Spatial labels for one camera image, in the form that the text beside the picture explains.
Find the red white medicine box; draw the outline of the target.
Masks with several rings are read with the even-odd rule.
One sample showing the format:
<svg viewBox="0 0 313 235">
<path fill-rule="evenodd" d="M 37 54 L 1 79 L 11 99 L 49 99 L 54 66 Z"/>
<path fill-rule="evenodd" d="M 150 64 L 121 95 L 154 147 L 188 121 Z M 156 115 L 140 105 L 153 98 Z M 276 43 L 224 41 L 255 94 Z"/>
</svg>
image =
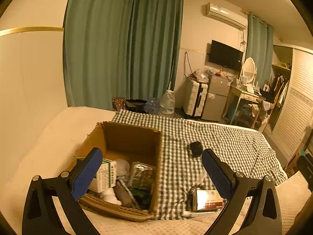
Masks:
<svg viewBox="0 0 313 235">
<path fill-rule="evenodd" d="M 192 194 L 194 212 L 217 211 L 224 206 L 224 199 L 217 190 L 196 189 Z"/>
</svg>

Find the white plush toy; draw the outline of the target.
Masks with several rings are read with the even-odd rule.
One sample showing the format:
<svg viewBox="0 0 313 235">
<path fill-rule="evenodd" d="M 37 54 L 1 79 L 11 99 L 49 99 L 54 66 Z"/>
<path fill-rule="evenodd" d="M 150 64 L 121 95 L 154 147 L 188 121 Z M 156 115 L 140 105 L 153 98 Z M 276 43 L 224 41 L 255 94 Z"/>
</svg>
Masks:
<svg viewBox="0 0 313 235">
<path fill-rule="evenodd" d="M 100 198 L 103 201 L 106 201 L 106 202 L 109 202 L 109 203 L 112 203 L 112 204 L 115 204 L 118 206 L 122 205 L 121 201 L 119 201 L 118 198 L 116 197 L 116 194 L 115 194 L 115 191 L 113 190 L 113 188 L 108 188 L 108 189 L 102 191 L 100 193 Z"/>
</svg>

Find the green white carton box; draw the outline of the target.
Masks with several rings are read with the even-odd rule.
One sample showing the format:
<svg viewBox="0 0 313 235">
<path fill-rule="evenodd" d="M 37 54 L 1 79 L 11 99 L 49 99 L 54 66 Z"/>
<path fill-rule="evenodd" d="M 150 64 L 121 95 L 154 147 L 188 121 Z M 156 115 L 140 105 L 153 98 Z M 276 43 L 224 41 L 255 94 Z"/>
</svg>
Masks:
<svg viewBox="0 0 313 235">
<path fill-rule="evenodd" d="M 114 160 L 103 159 L 100 168 L 89 185 L 89 190 L 101 193 L 115 187 L 117 179 L 116 165 L 117 162 Z"/>
</svg>

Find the white ointment tube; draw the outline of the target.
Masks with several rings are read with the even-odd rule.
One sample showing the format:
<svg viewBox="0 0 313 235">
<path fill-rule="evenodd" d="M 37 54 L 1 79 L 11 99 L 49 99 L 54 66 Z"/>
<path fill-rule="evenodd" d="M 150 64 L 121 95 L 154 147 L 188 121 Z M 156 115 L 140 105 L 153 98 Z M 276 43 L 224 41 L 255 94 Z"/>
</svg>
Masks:
<svg viewBox="0 0 313 235">
<path fill-rule="evenodd" d="M 208 212 L 192 212 L 192 211 L 182 211 L 181 212 L 181 217 L 183 218 L 196 218 L 198 216 L 204 216 L 208 214 L 219 214 L 219 211 L 208 211 Z"/>
</svg>

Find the clear tape roll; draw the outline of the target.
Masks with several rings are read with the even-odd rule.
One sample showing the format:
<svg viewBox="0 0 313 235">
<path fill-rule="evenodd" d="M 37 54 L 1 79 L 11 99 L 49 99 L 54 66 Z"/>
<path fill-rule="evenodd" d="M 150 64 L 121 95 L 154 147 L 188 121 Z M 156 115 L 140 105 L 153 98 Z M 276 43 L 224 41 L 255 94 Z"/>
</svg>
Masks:
<svg viewBox="0 0 313 235">
<path fill-rule="evenodd" d="M 130 164 L 123 159 L 116 159 L 117 177 L 128 176 L 130 172 Z"/>
</svg>

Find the small black object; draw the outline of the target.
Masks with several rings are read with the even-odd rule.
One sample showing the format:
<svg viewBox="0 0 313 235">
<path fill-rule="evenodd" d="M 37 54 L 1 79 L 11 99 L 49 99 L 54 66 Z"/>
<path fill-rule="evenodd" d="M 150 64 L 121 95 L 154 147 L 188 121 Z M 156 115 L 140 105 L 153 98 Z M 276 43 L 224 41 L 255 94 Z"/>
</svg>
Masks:
<svg viewBox="0 0 313 235">
<path fill-rule="evenodd" d="M 190 148 L 191 154 L 194 158 L 198 158 L 202 155 L 203 146 L 202 146 L 202 143 L 200 141 L 190 143 L 189 148 Z"/>
</svg>

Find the dark-edged white pouch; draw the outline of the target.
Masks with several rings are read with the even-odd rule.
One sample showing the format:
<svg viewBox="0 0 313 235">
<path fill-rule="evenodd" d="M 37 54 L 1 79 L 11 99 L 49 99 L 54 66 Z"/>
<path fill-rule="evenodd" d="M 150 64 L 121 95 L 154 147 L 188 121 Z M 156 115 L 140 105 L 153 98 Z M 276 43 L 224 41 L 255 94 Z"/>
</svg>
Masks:
<svg viewBox="0 0 313 235">
<path fill-rule="evenodd" d="M 141 162 L 133 162 L 130 168 L 128 187 L 150 192 L 153 188 L 156 171 L 155 166 Z"/>
</svg>

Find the green checkered cloth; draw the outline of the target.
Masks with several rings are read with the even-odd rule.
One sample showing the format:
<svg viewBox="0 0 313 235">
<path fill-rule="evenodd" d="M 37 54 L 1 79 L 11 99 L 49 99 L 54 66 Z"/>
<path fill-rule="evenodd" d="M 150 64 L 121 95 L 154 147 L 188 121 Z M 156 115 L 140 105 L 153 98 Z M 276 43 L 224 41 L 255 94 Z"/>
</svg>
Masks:
<svg viewBox="0 0 313 235">
<path fill-rule="evenodd" d="M 162 133 L 156 197 L 158 220 L 179 220 L 191 189 L 217 189 L 230 199 L 235 172 L 270 176 L 275 185 L 287 175 L 264 136 L 251 129 L 121 110 L 115 123 L 158 129 Z"/>
</svg>

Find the white dressing table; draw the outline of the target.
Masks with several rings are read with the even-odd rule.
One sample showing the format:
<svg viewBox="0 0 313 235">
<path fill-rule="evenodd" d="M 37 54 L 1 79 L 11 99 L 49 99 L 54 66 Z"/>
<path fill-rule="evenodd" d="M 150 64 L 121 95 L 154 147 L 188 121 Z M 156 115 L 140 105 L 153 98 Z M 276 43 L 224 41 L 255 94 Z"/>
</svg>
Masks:
<svg viewBox="0 0 313 235">
<path fill-rule="evenodd" d="M 228 114 L 231 114 L 231 116 L 228 117 L 231 125 L 235 122 L 235 116 L 239 114 L 239 110 L 242 110 L 244 105 L 257 104 L 257 100 L 265 100 L 265 98 L 258 94 L 252 94 L 250 92 L 244 91 L 232 85 L 228 93 L 222 117 L 224 118 L 227 117 Z"/>
</svg>

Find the grey mini fridge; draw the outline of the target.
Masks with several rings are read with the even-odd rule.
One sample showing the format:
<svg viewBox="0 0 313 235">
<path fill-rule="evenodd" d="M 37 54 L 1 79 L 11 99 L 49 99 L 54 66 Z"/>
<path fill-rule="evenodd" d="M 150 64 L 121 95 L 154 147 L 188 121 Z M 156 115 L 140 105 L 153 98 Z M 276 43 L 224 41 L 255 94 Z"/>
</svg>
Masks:
<svg viewBox="0 0 313 235">
<path fill-rule="evenodd" d="M 205 105 L 202 112 L 202 119 L 207 121 L 219 121 L 230 90 L 231 83 L 227 78 L 209 75 L 208 90 Z"/>
</svg>

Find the brown cardboard box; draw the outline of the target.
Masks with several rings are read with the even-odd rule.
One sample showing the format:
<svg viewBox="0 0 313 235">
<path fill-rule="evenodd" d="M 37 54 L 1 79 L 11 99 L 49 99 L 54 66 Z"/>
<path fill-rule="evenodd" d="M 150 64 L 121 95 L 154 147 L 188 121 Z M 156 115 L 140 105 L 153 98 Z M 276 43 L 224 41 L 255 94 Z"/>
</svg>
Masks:
<svg viewBox="0 0 313 235">
<path fill-rule="evenodd" d="M 77 162 L 97 147 L 103 162 L 79 203 L 102 215 L 145 222 L 156 215 L 162 134 L 114 122 L 98 123 L 76 151 Z"/>
</svg>

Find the white suitcase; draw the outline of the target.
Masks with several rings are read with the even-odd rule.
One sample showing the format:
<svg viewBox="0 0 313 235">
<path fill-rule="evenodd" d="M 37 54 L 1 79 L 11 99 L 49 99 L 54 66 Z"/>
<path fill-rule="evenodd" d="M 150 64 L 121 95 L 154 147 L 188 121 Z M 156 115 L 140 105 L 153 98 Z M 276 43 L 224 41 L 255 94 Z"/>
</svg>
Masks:
<svg viewBox="0 0 313 235">
<path fill-rule="evenodd" d="M 183 110 L 187 116 L 200 117 L 204 108 L 207 83 L 189 80 L 186 85 Z"/>
</svg>

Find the brown patterned bag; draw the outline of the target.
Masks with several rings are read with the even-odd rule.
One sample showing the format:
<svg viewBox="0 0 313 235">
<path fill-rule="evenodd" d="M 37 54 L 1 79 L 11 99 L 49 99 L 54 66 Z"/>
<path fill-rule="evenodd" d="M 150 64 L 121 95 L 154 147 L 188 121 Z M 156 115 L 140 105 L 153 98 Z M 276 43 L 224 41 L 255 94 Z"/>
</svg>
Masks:
<svg viewBox="0 0 313 235">
<path fill-rule="evenodd" d="M 125 98 L 113 98 L 112 107 L 114 111 L 120 111 L 126 109 L 126 99 Z"/>
</svg>

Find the green curtain left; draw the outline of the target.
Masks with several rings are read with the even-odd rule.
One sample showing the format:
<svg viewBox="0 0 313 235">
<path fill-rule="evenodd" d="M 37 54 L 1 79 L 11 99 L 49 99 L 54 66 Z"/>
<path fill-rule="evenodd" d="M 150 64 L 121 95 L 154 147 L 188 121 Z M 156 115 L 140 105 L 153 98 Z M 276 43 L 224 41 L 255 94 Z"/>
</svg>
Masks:
<svg viewBox="0 0 313 235">
<path fill-rule="evenodd" d="M 161 97 L 176 81 L 183 0 L 68 0 L 67 103 L 112 109 L 114 98 Z"/>
</svg>

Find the wall mounted television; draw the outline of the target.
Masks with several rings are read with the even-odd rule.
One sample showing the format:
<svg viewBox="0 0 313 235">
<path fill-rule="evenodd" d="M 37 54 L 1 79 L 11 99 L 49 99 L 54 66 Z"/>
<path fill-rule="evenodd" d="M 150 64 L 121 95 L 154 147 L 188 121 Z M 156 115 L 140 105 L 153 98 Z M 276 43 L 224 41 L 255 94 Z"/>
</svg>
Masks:
<svg viewBox="0 0 313 235">
<path fill-rule="evenodd" d="M 238 49 L 212 40 L 209 62 L 240 72 L 243 55 L 244 53 Z"/>
</svg>

